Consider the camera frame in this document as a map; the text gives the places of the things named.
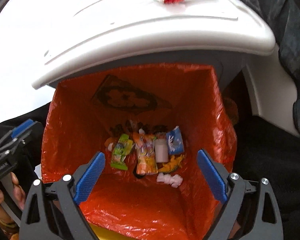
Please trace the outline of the left human hand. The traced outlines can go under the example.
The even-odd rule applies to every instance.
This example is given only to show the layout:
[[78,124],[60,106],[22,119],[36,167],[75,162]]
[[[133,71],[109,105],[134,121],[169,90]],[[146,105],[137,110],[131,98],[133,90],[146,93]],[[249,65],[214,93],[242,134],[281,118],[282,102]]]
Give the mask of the left human hand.
[[[21,210],[24,209],[26,194],[22,187],[19,185],[18,178],[11,172],[11,180],[13,183],[13,194],[17,200],[18,206]],[[0,222],[3,224],[12,225],[15,221],[9,216],[9,214],[2,208],[2,203],[4,202],[4,194],[0,190]]]

